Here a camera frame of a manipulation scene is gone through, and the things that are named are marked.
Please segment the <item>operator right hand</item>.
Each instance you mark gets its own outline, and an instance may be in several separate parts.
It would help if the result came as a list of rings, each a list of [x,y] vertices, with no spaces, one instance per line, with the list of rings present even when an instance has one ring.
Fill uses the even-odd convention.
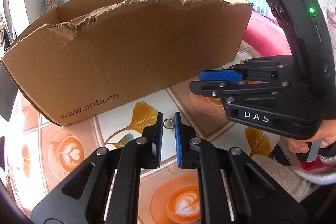
[[[287,138],[289,150],[293,153],[306,153],[309,150],[308,143],[321,141],[320,148],[326,148],[336,141],[336,120],[324,120],[317,133],[307,140],[295,140]]]

